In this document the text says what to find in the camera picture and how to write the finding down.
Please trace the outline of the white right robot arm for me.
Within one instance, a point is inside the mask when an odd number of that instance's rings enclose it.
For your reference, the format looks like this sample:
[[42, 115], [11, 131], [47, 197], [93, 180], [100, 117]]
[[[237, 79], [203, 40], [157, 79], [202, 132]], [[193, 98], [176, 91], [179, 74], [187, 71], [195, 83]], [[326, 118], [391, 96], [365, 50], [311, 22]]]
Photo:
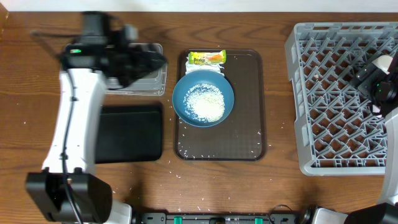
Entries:
[[373, 115], [382, 116], [387, 131], [387, 156], [381, 195], [374, 206], [350, 214], [308, 207], [297, 223], [397, 224], [397, 55], [382, 55], [368, 64], [351, 85], [366, 96]]

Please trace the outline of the dark blue plate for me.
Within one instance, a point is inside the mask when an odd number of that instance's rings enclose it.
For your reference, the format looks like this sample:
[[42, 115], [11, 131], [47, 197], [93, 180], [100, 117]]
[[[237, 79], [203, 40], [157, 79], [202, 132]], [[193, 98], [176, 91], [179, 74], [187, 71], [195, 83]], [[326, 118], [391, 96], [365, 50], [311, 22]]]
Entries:
[[[212, 123], [195, 121], [184, 111], [184, 96], [191, 87], [202, 83], [214, 85], [222, 92], [225, 103], [225, 111], [221, 119], [218, 121]], [[184, 75], [178, 81], [174, 88], [172, 103], [176, 114], [186, 123], [196, 127], [210, 127], [221, 123], [228, 117], [234, 106], [234, 91], [229, 81], [227, 81], [227, 79], [221, 74], [209, 70], [198, 70]]]

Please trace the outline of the pile of white rice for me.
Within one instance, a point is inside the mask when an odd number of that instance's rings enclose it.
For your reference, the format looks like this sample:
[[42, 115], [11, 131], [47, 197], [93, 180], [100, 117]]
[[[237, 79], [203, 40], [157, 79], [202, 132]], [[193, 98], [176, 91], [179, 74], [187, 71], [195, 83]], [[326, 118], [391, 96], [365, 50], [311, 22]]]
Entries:
[[184, 96], [183, 104], [186, 114], [203, 123], [220, 120], [225, 111], [224, 97], [220, 89], [206, 83], [191, 87]]

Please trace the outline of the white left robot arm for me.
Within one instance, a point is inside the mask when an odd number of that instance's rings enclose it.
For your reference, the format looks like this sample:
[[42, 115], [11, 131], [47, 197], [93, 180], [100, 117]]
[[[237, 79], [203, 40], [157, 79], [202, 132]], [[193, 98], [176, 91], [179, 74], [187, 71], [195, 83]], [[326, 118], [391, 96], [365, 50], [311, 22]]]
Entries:
[[60, 66], [60, 105], [52, 145], [40, 172], [27, 175], [25, 188], [44, 218], [60, 223], [132, 223], [133, 209], [113, 199], [109, 184], [95, 176], [95, 144], [109, 78], [120, 88], [156, 72], [167, 59], [152, 44], [134, 46], [137, 29], [111, 27], [115, 17], [82, 14], [82, 31], [56, 53], [47, 33], [35, 39]]

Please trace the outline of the cream white cup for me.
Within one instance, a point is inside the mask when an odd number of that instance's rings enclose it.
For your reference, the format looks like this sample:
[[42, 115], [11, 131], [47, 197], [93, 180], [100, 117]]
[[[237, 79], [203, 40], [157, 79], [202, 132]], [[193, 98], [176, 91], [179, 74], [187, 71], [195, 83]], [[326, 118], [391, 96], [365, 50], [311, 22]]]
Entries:
[[389, 74], [389, 67], [392, 63], [392, 57], [390, 55], [382, 55], [377, 59], [373, 60], [372, 63], [386, 75]]

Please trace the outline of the pink cup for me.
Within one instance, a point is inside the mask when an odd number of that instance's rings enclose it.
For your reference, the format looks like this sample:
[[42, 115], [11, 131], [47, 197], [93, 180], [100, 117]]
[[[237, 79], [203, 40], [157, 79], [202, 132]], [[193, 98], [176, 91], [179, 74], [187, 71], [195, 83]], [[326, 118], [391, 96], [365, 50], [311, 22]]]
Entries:
[[377, 107], [376, 105], [371, 105], [369, 108], [371, 109], [371, 113], [373, 116], [377, 118], [382, 117], [381, 109], [379, 107]]

